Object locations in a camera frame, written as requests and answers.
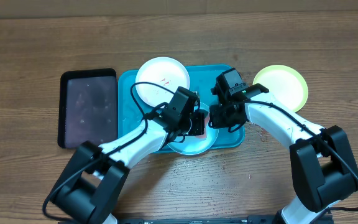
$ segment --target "blue tray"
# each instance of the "blue tray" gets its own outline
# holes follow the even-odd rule
[[[190,90],[197,91],[200,95],[201,102],[210,106],[218,102],[217,96],[212,95],[211,88],[215,86],[216,77],[231,67],[225,64],[216,65],[193,65],[186,66],[190,76]],[[136,107],[131,98],[131,85],[135,83],[138,70],[128,70],[124,72],[118,80],[118,137],[129,133],[140,124],[142,114]],[[145,104],[138,96],[134,88],[134,96],[143,108],[145,113],[149,112],[152,107]],[[234,133],[229,133],[227,128],[219,130],[218,138],[212,145],[211,149],[224,149],[236,147],[241,144],[245,138],[244,127]],[[168,146],[163,147],[160,152],[173,152]]]

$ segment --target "table surface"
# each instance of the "table surface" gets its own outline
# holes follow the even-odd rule
[[[73,153],[57,146],[60,75],[106,67],[122,74],[158,56],[226,63],[248,83],[267,65],[295,68],[309,87],[299,114],[342,127],[358,163],[358,11],[0,20],[0,223],[54,223],[41,204]],[[114,213],[274,214],[294,195],[288,150],[246,124],[237,148],[143,159]],[[358,206],[358,193],[341,205]],[[334,219],[358,223],[358,213]]]

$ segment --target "yellow plate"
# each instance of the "yellow plate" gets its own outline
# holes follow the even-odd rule
[[[254,85],[262,84],[287,108],[297,112],[309,95],[305,79],[295,69],[285,65],[271,65],[262,69],[254,78]]]

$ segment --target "round plate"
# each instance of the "round plate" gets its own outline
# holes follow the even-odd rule
[[[262,69],[254,78],[254,85],[262,84],[276,99],[290,110],[297,112],[309,95],[305,79],[295,69],[285,65],[271,65]]]
[[[176,92],[179,86],[190,87],[190,77],[186,68],[177,60],[168,57],[153,58],[144,63],[136,75],[135,82],[151,82]],[[158,86],[140,84],[136,86],[139,97],[149,106],[171,101],[172,94]]]
[[[205,117],[204,125],[204,134],[201,136],[186,136],[185,141],[182,143],[171,142],[168,143],[168,146],[183,155],[196,155],[202,152],[205,152],[209,149],[218,138],[218,129],[213,129],[208,126],[209,122],[209,106],[204,103],[201,103],[201,110],[208,112],[208,115]],[[177,137],[175,141],[181,141],[183,137]]]

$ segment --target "wooden table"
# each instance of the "wooden table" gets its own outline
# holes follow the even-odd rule
[[[57,146],[60,75],[106,67],[122,74],[158,56],[226,63],[248,83],[267,65],[297,69],[309,86],[299,114],[346,130],[358,163],[358,11],[0,20],[0,223],[54,223],[41,204],[73,153]],[[294,194],[288,150],[247,124],[235,149],[142,160],[114,213],[274,214]],[[358,206],[358,193],[341,205]],[[358,213],[334,219],[358,223]]]

